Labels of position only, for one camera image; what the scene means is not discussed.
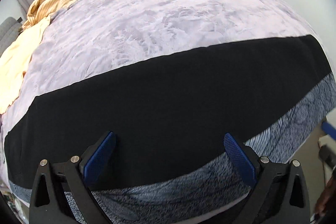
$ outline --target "metal bolt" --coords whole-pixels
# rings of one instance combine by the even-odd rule
[[[47,160],[41,160],[41,161],[40,161],[40,165],[41,165],[41,166],[45,166],[47,163],[48,163]]]
[[[75,163],[75,162],[78,162],[79,161],[79,157],[78,156],[73,156],[71,158],[71,162]]]
[[[293,160],[293,165],[298,167],[300,166],[300,162],[298,160]]]
[[[264,164],[267,164],[267,163],[269,163],[269,158],[267,158],[267,157],[265,157],[265,156],[262,156],[262,157],[260,158],[260,161],[261,161],[262,163],[264,163]]]

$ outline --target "bed sheet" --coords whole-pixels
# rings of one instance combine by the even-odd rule
[[[196,47],[306,34],[318,39],[310,25],[282,0],[79,0],[58,12],[45,30],[19,98],[2,116],[1,144],[38,95],[121,66]],[[333,85],[330,77],[328,85]],[[0,171],[9,184],[3,150]]]

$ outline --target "plush blanket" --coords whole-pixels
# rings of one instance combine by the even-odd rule
[[[318,38],[309,24],[282,0],[79,0],[69,9],[59,12],[45,30],[41,45],[32,55],[19,98],[2,117],[1,143],[25,115],[36,96],[94,75],[197,47],[307,34]],[[294,152],[333,107],[335,81],[333,75],[328,74],[297,105],[279,116],[279,120],[254,141],[248,142],[258,151],[267,147],[270,133],[276,132],[278,145],[269,155],[274,155],[273,160],[284,162],[290,155],[283,148],[290,143],[290,150]],[[293,115],[298,117],[295,121],[299,122],[294,122]],[[290,136],[297,132],[300,137],[293,142]],[[3,151],[1,156],[1,176],[9,184]],[[218,166],[229,166],[225,154],[199,170],[214,176],[210,180],[208,176],[201,178],[208,182],[220,181],[226,173]],[[173,195],[168,193],[174,193],[172,189],[180,189],[178,185],[185,189],[193,176],[190,173],[170,180],[164,183],[164,188],[162,184],[154,184],[95,193],[95,196],[101,201],[109,200],[103,207],[116,223],[172,223],[219,208],[224,210],[225,206],[237,202],[248,191],[233,172],[227,179],[235,182],[235,188],[226,189],[225,200],[216,197],[221,203],[208,207],[210,198],[204,200],[200,207],[193,207],[195,210],[186,206],[174,218],[163,217],[176,211]],[[198,188],[198,185],[193,185],[190,190]],[[11,189],[29,201],[29,189],[15,184],[11,184]],[[134,215],[134,210],[129,210],[128,196],[137,200],[133,204],[137,204],[135,207],[139,214]],[[71,195],[68,198],[76,212]],[[149,212],[148,208],[156,208],[155,213],[153,210],[150,215],[144,213]],[[80,214],[76,213],[76,216],[80,220]]]

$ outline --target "black cloth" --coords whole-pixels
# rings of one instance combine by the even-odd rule
[[[81,155],[106,131],[118,136],[95,189],[162,182],[246,141],[331,72],[320,44],[266,38],[160,56],[38,96],[5,139],[9,179],[31,188],[40,160]]]

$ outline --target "gray pillow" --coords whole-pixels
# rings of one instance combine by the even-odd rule
[[[21,23],[8,17],[0,25],[0,56],[17,39]]]

